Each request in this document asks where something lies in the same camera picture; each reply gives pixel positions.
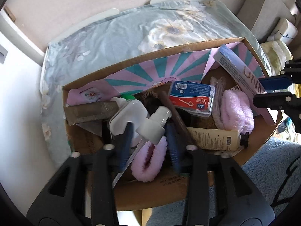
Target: pink and teal striped paper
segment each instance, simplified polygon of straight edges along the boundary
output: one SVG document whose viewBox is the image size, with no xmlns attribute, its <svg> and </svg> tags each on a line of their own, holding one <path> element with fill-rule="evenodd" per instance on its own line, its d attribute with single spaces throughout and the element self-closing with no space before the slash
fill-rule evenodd
<svg viewBox="0 0 301 226">
<path fill-rule="evenodd" d="M 264 77 L 258 62 L 243 43 L 229 43 L 226 46 L 245 62 L 257 78 Z M 136 94 L 174 80 L 201 82 L 213 67 L 213 56 L 217 51 L 218 48 L 212 48 L 179 53 L 127 67 L 104 79 L 70 90 L 67 104 L 105 101 L 120 94 Z"/>
</svg>

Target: floral bedsheet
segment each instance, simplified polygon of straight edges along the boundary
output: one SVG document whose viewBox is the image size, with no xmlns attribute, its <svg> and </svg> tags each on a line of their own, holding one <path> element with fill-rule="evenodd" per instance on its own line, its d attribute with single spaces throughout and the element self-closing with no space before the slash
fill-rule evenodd
<svg viewBox="0 0 301 226">
<path fill-rule="evenodd" d="M 63 119 L 62 86 L 91 72 L 144 53 L 181 44 L 246 37 L 271 69 L 242 22 L 217 0 L 164 1 L 129 9 L 50 43 L 42 77 L 42 128 L 58 167 L 70 155 Z"/>
</svg>

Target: pink fluffy cloth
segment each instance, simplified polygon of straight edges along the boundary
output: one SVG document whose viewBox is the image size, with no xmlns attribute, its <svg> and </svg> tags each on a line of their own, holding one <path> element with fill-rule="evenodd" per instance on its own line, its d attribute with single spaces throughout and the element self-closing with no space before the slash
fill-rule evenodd
<svg viewBox="0 0 301 226">
<path fill-rule="evenodd" d="M 254 117 L 248 96 L 242 91 L 225 90 L 222 96 L 221 117 L 225 129 L 249 134 L 254 129 Z"/>
<path fill-rule="evenodd" d="M 167 149 L 166 137 L 163 136 L 155 146 L 147 142 L 132 161 L 133 176 L 142 182 L 151 182 L 160 172 Z"/>
</svg>

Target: hand cream tube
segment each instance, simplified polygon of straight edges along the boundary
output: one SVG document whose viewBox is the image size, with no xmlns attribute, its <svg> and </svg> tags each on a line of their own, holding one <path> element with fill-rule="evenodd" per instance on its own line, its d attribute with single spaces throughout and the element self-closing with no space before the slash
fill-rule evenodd
<svg viewBox="0 0 301 226">
<path fill-rule="evenodd" d="M 196 145 L 202 149 L 237 150 L 240 146 L 240 133 L 237 130 L 203 129 L 187 127 Z"/>
</svg>

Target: white lid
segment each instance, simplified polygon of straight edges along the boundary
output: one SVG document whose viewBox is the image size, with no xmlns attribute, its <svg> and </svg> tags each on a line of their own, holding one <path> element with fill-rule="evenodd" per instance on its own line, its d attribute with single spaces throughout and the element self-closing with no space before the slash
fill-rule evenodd
<svg viewBox="0 0 301 226">
<path fill-rule="evenodd" d="M 164 107 L 159 106 L 155 113 L 150 118 L 146 118 L 144 122 L 136 129 L 142 137 L 157 145 L 165 133 L 165 123 L 171 117 L 171 111 Z"/>
</svg>

